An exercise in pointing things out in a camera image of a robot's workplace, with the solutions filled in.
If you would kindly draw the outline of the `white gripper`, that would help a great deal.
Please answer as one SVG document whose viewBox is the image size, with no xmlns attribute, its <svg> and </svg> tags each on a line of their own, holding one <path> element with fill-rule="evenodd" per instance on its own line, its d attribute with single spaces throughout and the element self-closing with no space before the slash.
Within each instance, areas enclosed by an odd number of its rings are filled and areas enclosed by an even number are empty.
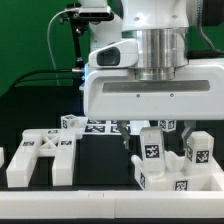
<svg viewBox="0 0 224 224">
<path fill-rule="evenodd" d="M 129 148 L 126 120 L 189 120 L 181 134 L 183 148 L 195 120 L 224 119 L 224 64 L 189 64 L 170 81 L 139 81 L 131 69 L 91 72 L 84 88 L 84 114 L 91 120 L 122 120 L 117 128 Z"/>
</svg>

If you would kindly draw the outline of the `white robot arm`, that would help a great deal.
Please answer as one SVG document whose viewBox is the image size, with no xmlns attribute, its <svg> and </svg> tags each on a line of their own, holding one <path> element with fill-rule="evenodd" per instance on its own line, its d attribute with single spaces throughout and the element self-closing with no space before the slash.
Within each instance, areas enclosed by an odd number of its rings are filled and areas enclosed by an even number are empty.
<svg viewBox="0 0 224 224">
<path fill-rule="evenodd" d="M 223 120 L 224 60 L 186 58 L 191 0 L 122 0 L 122 29 L 89 55 L 84 114 L 115 120 L 128 140 L 132 120 Z"/>
</svg>

